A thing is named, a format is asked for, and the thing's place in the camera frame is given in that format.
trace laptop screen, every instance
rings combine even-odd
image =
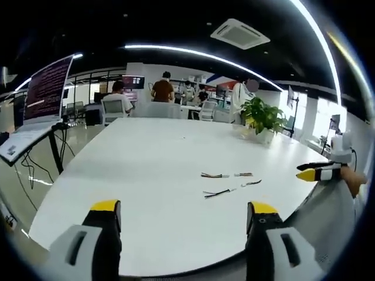
[[[35,73],[25,102],[24,120],[60,116],[65,80],[73,56],[58,60]]]

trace white pot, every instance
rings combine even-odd
[[[263,129],[263,131],[261,131],[258,135],[255,133],[255,129],[250,128],[249,130],[250,139],[258,143],[262,143],[263,145],[269,145],[272,142],[275,135],[273,131],[267,129]]]

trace black screen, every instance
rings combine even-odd
[[[68,98],[69,89],[64,90],[63,98]]]
[[[26,97],[24,120],[59,116],[65,79],[72,56],[45,67],[34,74]]]
[[[140,90],[145,87],[145,77],[143,76],[123,76],[125,89]]]

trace window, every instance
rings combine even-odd
[[[329,129],[330,119],[332,115],[340,114],[339,129],[341,132],[346,130],[346,108],[340,107],[337,103],[324,100],[323,98],[318,99],[318,109],[316,111],[316,119],[313,130],[313,136],[320,138],[328,134],[327,141],[335,135],[335,131]]]
[[[294,128],[302,129],[302,127],[304,126],[304,121],[305,121],[307,95],[301,92],[295,92],[294,96],[298,97],[299,99],[296,116],[295,116],[296,102],[295,101],[293,102],[293,109],[290,109],[290,107],[287,106],[288,91],[281,92],[279,108],[284,111],[286,115],[286,119],[289,119],[291,116],[295,117]]]

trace black ceiling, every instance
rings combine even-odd
[[[333,19],[340,28],[350,32],[349,25],[342,20],[346,15],[340,14],[341,9],[338,8],[341,2],[314,3],[333,11]],[[74,61],[72,73],[143,61],[197,68],[231,78],[244,75],[234,67],[189,54],[121,48],[130,43],[199,50],[234,61],[271,80],[295,80],[334,88],[327,59],[317,38],[290,1],[107,0],[77,3],[69,0],[51,2],[50,7],[35,3],[20,5],[7,1],[0,12],[4,13],[2,19],[8,19],[7,28],[2,32],[2,41],[6,44],[2,43],[0,65],[8,66],[11,73],[19,74],[7,89],[0,88],[0,92],[13,90],[41,67],[78,52],[82,52],[84,57]],[[271,42],[241,50],[210,38],[210,34],[228,18],[252,26],[269,37]],[[356,47],[365,46],[352,34]],[[360,100],[359,89],[347,63],[335,46],[331,47],[342,91]]]

